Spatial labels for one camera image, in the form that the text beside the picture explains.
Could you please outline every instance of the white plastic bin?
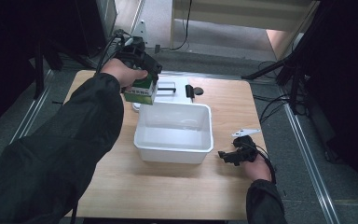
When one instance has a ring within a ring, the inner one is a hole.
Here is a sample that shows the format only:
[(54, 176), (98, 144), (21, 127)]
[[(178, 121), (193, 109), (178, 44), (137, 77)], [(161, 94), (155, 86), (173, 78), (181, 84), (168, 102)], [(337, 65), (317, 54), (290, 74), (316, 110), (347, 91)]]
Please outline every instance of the white plastic bin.
[(202, 163), (213, 149), (211, 108), (162, 102), (141, 105), (134, 144), (143, 161)]

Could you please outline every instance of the hand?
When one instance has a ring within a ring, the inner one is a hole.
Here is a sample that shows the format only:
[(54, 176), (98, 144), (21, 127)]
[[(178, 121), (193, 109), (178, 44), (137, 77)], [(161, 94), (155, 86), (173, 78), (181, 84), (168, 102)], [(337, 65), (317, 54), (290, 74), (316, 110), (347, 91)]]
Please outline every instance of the hand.
[(252, 181), (257, 179), (271, 181), (271, 171), (264, 161), (264, 158), (259, 154), (257, 154), (257, 157), (253, 162), (244, 161), (241, 163), (241, 168), (244, 175), (250, 178)]
[(130, 69), (119, 59), (109, 60), (103, 66), (101, 73), (106, 73), (115, 77), (120, 83), (121, 88), (130, 88), (135, 79), (142, 79), (147, 76), (147, 71)]

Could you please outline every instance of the black sleeve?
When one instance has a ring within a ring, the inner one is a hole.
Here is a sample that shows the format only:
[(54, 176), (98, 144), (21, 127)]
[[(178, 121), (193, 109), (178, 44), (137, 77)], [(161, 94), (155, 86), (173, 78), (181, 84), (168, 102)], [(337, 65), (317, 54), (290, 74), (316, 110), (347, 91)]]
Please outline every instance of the black sleeve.
[(246, 195), (246, 215), (250, 224), (283, 224), (284, 208), (276, 186), (267, 180), (256, 180)]
[(0, 223), (58, 223), (87, 189), (116, 142), (124, 106), (118, 81), (87, 80), (34, 134), (0, 157)]

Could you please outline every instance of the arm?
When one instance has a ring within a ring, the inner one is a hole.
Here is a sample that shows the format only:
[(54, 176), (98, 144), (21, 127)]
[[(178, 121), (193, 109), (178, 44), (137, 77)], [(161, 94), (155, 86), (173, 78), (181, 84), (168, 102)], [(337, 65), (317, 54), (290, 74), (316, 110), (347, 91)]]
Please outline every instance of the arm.
[(241, 167), (244, 174), (254, 181), (246, 195), (248, 222), (287, 223), (281, 197), (276, 186), (271, 182), (271, 172), (264, 159), (257, 155), (255, 161), (245, 161)]
[(119, 136), (120, 88), (145, 75), (111, 60), (34, 134), (5, 148), (0, 222), (58, 223), (75, 206)]

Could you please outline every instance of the tabletop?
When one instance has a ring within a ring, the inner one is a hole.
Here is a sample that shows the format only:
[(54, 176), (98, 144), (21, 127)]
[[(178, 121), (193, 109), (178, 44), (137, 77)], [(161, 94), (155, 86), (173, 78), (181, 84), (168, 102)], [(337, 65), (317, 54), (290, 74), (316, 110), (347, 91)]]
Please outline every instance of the tabletop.
[[(78, 72), (66, 100), (93, 74)], [(188, 82), (204, 89), (193, 103), (208, 105), (212, 111), (214, 147), (205, 160), (201, 164), (142, 161), (133, 144), (138, 113), (123, 100), (120, 137), (98, 162), (79, 201), (79, 217), (246, 219), (246, 192), (252, 182), (240, 167), (224, 163), (217, 151), (234, 151), (231, 135), (239, 129), (260, 129), (251, 87), (243, 80), (188, 77)], [(262, 133), (252, 138), (266, 149)]]

